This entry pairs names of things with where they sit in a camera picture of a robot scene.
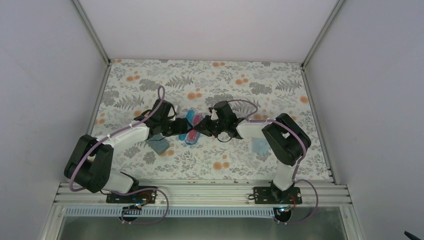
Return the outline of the grey glasses case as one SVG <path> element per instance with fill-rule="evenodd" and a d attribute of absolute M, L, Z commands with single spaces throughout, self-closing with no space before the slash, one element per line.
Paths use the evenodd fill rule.
<path fill-rule="evenodd" d="M 158 155 L 164 154 L 170 147 L 169 142 L 161 134 L 156 134 L 146 140 L 148 146 L 150 146 Z"/>

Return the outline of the blue translucent glasses case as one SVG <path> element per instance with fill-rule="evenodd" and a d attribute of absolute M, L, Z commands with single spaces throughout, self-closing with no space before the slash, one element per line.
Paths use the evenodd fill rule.
<path fill-rule="evenodd" d="M 193 109 L 188 110 L 185 118 L 192 126 L 196 126 L 203 120 L 202 113 L 196 113 Z M 183 133 L 178 136 L 178 139 L 184 142 L 186 145 L 195 145 L 198 142 L 200 133 L 194 129 L 191 129 L 188 133 Z"/>

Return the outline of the light blue cleaning cloth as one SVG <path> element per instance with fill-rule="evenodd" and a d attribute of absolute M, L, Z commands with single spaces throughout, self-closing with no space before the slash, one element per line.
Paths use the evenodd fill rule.
<path fill-rule="evenodd" d="M 258 154 L 259 156 L 266 156 L 269 150 L 271 149 L 267 140 L 265 138 L 257 138 L 257 137 L 254 137 L 251 140 L 252 140 L 252 145 L 251 145 L 252 152 Z"/>

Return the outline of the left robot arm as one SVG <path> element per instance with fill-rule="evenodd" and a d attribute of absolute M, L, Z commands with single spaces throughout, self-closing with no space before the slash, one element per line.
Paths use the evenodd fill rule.
<path fill-rule="evenodd" d="M 112 171 L 114 156 L 136 143 L 150 141 L 156 135 L 163 137 L 186 134 L 192 124 L 177 117 L 174 105 L 158 99 L 152 110 L 146 110 L 127 126 L 105 136 L 85 134 L 79 138 L 64 168 L 64 176 L 81 190 L 97 193 L 101 190 L 119 193 L 131 203 L 139 197 L 136 179 L 123 172 Z"/>

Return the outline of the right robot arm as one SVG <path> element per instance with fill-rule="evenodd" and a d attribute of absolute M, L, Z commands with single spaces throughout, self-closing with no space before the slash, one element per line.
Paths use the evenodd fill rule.
<path fill-rule="evenodd" d="M 215 138 L 226 133 L 230 139 L 265 139 L 278 160 L 277 172 L 271 182 L 271 198 L 278 204 L 289 199 L 300 163 L 312 144 L 301 127 L 286 113 L 274 119 L 238 117 L 229 101 L 220 101 L 209 111 L 210 115 L 197 123 L 194 130 Z"/>

